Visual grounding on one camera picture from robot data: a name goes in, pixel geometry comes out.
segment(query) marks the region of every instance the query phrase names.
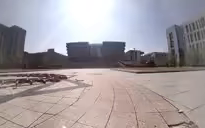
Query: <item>tall building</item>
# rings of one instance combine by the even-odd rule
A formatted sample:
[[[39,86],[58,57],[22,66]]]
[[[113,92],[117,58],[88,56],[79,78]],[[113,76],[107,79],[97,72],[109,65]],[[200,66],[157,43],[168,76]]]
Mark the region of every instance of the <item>tall building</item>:
[[[166,30],[168,44],[168,59],[171,65],[185,65],[185,43],[183,40],[183,29],[174,25]]]
[[[0,67],[22,66],[26,30],[0,24]]]
[[[179,37],[175,34],[176,27],[167,29],[169,53],[172,53],[171,42],[174,42],[172,44],[180,42],[180,44],[183,43],[183,46],[185,46],[183,53],[186,65],[205,65],[205,15],[184,22],[178,27],[182,31],[179,33]]]

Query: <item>building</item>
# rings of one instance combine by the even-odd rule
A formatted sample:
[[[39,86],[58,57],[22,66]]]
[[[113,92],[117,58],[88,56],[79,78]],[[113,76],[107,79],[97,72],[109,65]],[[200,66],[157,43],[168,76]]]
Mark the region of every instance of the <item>building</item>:
[[[102,44],[90,44],[90,56],[93,58],[101,58],[101,48]]]
[[[88,42],[66,43],[68,57],[72,61],[84,61],[90,58],[90,45]]]
[[[183,40],[183,29],[174,25],[167,29],[168,59],[171,65],[185,65],[185,43]]]
[[[39,53],[25,52],[24,55],[23,68],[67,68],[69,66],[68,57],[55,52],[54,49]]]
[[[129,50],[125,53],[125,60],[140,62],[142,54],[144,54],[144,52],[140,50]]]
[[[205,65],[205,14],[184,22],[180,26],[183,33],[176,40],[180,40],[183,36],[185,64]]]
[[[141,57],[142,63],[154,62],[158,67],[168,65],[168,53],[166,52],[152,52],[144,54]]]
[[[118,62],[124,59],[125,42],[104,41],[101,51],[106,61]]]
[[[0,24],[0,68],[22,66],[26,30]]]

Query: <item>facade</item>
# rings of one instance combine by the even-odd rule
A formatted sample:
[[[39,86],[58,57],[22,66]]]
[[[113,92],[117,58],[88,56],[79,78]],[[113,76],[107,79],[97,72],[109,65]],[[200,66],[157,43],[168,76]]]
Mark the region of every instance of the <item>facade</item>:
[[[140,62],[142,54],[144,54],[144,52],[140,50],[129,50],[125,53],[125,60]]]
[[[125,42],[104,41],[101,51],[106,61],[117,62],[123,60],[125,55]]]
[[[180,37],[175,34],[177,31],[176,27],[167,29],[169,54],[173,54],[171,49],[176,51],[179,46],[173,46],[172,44],[176,44],[175,42],[182,44],[181,37],[183,36],[185,65],[205,65],[205,15],[183,23],[180,28],[183,31],[182,33],[180,32]]]
[[[0,24],[0,68],[22,66],[26,31]]]
[[[94,58],[101,58],[102,44],[90,44],[90,56]]]
[[[188,65],[205,65],[205,15],[183,25]]]
[[[168,44],[168,59],[171,65],[185,65],[185,43],[183,40],[183,29],[174,25],[166,30]]]
[[[88,42],[66,43],[68,57],[74,61],[82,61],[90,58],[90,45]]]

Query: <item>sunlight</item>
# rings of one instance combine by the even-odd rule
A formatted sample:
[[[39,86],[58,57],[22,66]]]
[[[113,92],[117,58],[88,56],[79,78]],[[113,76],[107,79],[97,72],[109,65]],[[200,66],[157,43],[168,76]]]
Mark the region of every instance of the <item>sunlight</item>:
[[[114,0],[61,0],[59,10],[76,40],[95,41],[109,31]]]

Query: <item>ground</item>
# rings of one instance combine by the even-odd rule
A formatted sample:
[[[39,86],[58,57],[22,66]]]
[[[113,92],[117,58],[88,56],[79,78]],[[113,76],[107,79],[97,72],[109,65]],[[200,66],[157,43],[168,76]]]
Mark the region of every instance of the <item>ground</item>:
[[[205,71],[51,70],[59,83],[0,85],[0,128],[205,128]]]

